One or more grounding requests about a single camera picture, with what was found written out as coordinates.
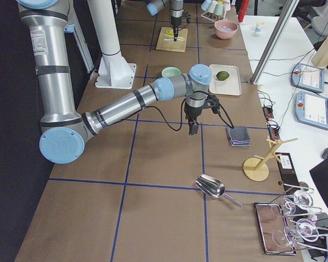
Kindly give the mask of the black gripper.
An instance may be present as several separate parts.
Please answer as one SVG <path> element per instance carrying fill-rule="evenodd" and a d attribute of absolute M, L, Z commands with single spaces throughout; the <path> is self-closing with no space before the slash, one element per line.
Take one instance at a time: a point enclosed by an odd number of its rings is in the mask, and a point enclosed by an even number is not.
<path fill-rule="evenodd" d="M 190 106 L 188 103 L 185 103 L 184 112 L 185 112 L 185 119 L 188 121 L 189 124 L 189 135 L 195 135 L 198 133 L 200 124 L 197 123 L 198 116 L 202 113 L 203 107 L 193 107 Z"/>

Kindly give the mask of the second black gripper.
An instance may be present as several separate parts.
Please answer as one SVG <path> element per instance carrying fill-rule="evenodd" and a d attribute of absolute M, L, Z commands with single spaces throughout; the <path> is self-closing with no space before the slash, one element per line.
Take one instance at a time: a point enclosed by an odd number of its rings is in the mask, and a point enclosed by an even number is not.
<path fill-rule="evenodd" d="M 179 36 L 179 26 L 181 25 L 181 16 L 180 17 L 175 17 L 171 16 L 171 27 L 173 28 L 173 40 L 177 41 L 178 36 Z"/>

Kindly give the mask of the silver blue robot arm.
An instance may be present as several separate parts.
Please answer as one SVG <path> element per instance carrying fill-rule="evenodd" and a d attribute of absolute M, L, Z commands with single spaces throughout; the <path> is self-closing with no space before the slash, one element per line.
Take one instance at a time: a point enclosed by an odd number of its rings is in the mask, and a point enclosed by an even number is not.
<path fill-rule="evenodd" d="M 197 117 L 206 106 L 212 78 L 208 66 L 197 64 L 187 74 L 159 78 L 107 106 L 79 114 L 74 105 L 64 34 L 72 1 L 18 1 L 18 7 L 22 22 L 30 29 L 44 108 L 39 148 L 47 160 L 57 164 L 76 160 L 85 144 L 102 129 L 157 101 L 184 97 L 189 132 L 197 132 Z"/>

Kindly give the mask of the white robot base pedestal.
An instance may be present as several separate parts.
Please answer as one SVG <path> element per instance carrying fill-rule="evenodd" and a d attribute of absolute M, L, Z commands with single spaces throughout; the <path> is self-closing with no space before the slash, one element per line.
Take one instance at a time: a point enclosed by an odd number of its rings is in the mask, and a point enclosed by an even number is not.
<path fill-rule="evenodd" d="M 87 3 L 102 55 L 95 85 L 98 88 L 129 90 L 137 66 L 128 63 L 121 54 L 112 3 L 99 0 Z"/>

